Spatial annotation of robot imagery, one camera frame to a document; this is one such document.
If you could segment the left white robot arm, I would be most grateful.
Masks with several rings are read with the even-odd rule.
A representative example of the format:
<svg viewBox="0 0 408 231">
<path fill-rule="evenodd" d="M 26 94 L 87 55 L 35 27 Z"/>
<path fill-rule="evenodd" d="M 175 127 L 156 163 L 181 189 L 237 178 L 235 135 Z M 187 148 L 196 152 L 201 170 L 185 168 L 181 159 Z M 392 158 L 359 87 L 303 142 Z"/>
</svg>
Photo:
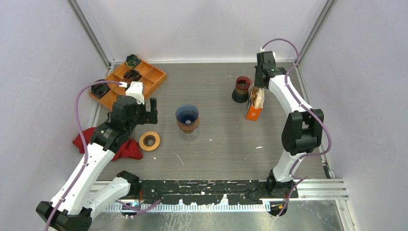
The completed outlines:
<svg viewBox="0 0 408 231">
<path fill-rule="evenodd" d="M 93 196 L 89 191 L 106 165 L 130 139 L 137 125 L 157 124 L 157 99 L 150 98 L 150 111 L 132 96 L 119 96 L 107 120 L 97 126 L 84 148 L 84 155 L 70 178 L 50 200 L 41 201 L 36 212 L 46 222 L 45 230 L 87 231 L 93 219 L 114 201 L 140 194 L 139 177 L 121 171 Z"/>
</svg>

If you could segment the red and black carafe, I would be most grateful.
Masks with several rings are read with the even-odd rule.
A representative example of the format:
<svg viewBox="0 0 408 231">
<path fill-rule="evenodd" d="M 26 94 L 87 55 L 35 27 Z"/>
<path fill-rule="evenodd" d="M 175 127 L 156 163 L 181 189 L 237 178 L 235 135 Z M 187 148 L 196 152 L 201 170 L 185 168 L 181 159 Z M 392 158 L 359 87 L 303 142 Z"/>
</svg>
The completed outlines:
<svg viewBox="0 0 408 231">
<path fill-rule="evenodd" d="M 245 103 L 249 98 L 249 87 L 253 81 L 246 76 L 240 76 L 236 79 L 234 91 L 232 92 L 232 99 L 236 103 Z"/>
</svg>

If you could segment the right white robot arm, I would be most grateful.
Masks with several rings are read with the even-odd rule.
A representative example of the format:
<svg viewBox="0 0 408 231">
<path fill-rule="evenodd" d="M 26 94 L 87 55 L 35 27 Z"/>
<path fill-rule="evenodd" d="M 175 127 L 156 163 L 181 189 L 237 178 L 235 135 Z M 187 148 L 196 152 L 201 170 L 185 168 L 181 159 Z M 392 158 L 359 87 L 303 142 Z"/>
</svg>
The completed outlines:
<svg viewBox="0 0 408 231">
<path fill-rule="evenodd" d="M 265 183 L 269 196 L 285 197 L 295 185 L 293 174 L 304 155 L 312 153 L 321 144 L 323 128 L 320 122 L 324 113 L 305 102 L 287 71 L 277 67 L 272 51 L 259 52 L 256 59 L 255 87 L 272 92 L 287 115 L 281 134 L 284 151 Z"/>
</svg>

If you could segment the blue glass dripper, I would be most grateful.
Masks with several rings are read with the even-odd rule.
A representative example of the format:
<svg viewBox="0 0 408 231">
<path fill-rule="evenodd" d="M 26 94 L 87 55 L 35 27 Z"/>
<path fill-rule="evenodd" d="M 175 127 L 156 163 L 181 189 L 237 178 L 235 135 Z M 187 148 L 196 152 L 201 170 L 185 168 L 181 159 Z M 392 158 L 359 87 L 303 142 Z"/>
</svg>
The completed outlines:
<svg viewBox="0 0 408 231">
<path fill-rule="evenodd" d="M 192 124 L 199 118 L 199 111 L 192 104 L 184 104 L 176 110 L 175 116 L 176 120 L 182 124 Z"/>
</svg>

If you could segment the dark wooden dripper stand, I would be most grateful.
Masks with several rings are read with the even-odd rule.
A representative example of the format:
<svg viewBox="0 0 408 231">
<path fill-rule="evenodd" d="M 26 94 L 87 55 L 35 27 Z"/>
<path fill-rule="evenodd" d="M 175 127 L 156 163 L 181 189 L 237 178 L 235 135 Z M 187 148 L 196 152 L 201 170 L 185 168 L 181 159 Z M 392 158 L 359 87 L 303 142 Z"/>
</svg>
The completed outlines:
<svg viewBox="0 0 408 231">
<path fill-rule="evenodd" d="M 191 122 L 190 124 L 185 124 L 177 121 L 177 126 L 179 129 L 181 129 L 182 132 L 186 134 L 191 134 L 194 132 L 195 129 L 199 126 L 200 123 L 200 118 L 197 118 L 194 122 Z"/>
</svg>

